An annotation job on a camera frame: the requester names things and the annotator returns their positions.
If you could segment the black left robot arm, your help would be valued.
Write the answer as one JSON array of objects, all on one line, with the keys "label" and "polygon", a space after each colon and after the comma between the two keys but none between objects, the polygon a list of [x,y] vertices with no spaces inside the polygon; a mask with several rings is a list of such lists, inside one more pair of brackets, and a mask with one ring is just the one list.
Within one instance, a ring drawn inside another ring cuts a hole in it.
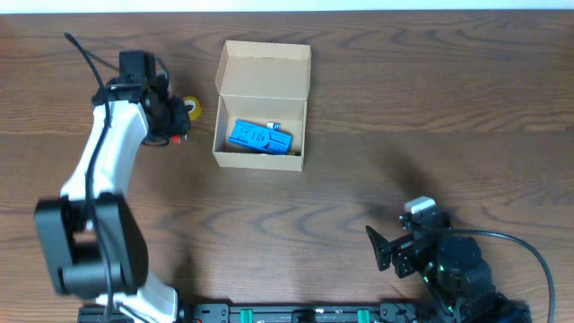
[{"label": "black left robot arm", "polygon": [[56,292],[94,300],[96,322],[175,322],[177,291],[149,271],[148,249],[127,205],[138,150],[164,146],[191,128],[154,54],[119,55],[117,77],[91,99],[93,127],[59,197],[38,202],[35,222]]}]

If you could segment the small white blue item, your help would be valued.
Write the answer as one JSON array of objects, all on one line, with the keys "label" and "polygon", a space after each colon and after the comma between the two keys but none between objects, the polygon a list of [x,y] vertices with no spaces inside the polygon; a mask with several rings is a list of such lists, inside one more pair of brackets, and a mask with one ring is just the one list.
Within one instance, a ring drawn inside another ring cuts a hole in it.
[{"label": "small white blue item", "polygon": [[281,130],[281,125],[279,123],[268,122],[266,127],[273,130],[273,131],[280,131]]}]

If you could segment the blue plastic block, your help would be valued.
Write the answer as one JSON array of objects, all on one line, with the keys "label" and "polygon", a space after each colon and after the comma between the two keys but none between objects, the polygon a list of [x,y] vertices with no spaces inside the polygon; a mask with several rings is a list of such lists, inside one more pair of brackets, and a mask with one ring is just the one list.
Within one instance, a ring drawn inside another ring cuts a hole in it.
[{"label": "blue plastic block", "polygon": [[236,120],[229,141],[261,153],[284,155],[291,149],[292,136],[247,121]]}]

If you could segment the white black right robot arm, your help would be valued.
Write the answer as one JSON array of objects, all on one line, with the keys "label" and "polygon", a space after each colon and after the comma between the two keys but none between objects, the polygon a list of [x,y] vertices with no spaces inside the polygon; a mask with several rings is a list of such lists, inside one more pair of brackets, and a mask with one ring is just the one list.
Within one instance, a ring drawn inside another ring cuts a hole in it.
[{"label": "white black right robot arm", "polygon": [[372,227],[366,232],[378,270],[390,267],[400,278],[418,274],[432,301],[414,308],[418,322],[530,322],[526,305],[496,291],[491,268],[475,239],[452,234],[451,217],[433,206],[405,213],[410,233],[387,240]]}]

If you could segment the brown cardboard box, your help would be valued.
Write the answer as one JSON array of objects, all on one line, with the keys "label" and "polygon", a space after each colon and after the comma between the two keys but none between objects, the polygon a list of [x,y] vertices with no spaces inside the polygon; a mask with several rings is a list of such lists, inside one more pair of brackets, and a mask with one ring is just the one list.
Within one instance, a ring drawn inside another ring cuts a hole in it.
[{"label": "brown cardboard box", "polygon": [[[311,46],[227,40],[215,77],[218,109],[213,156],[223,168],[303,170],[311,76]],[[287,154],[267,154],[232,144],[236,120],[266,127],[279,123],[292,136]]]}]

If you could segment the yellow clear tape roll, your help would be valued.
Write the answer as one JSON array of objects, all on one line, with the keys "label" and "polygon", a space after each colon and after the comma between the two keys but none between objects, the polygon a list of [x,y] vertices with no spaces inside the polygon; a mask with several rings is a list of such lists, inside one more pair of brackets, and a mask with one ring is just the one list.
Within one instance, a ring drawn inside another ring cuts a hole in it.
[{"label": "yellow clear tape roll", "polygon": [[197,120],[202,114],[202,106],[198,98],[193,96],[186,96],[183,98],[184,106],[187,110],[187,115],[190,121]]}]

